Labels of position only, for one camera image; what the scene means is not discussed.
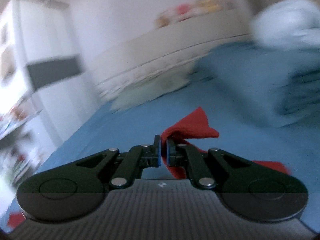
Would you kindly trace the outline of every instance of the blue blanket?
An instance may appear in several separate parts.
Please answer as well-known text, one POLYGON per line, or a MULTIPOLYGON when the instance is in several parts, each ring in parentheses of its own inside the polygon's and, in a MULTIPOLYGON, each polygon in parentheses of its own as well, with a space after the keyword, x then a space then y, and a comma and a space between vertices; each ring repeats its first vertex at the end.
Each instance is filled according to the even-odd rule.
MULTIPOLYGON (((130 147, 151 143, 155 134, 201 106, 209 125, 219 138, 193 139, 202 149, 219 147, 249 160, 279 161, 286 165, 309 190, 309 201, 302 221, 320 231, 320 118, 317 115, 281 128, 257 127, 239 115, 232 101, 217 90, 217 79, 205 79, 125 112, 110 112, 105 104, 40 167, 40 171, 86 157, 110 147, 127 151, 130 147)), ((172 178, 167 169, 149 168, 144 178, 172 178)), ((9 213, 18 211, 16 200, 1 219, 1 228, 9 213)))
POLYGON ((252 42, 221 45, 198 62, 255 123, 280 127, 320 110, 320 51, 278 51, 252 42))

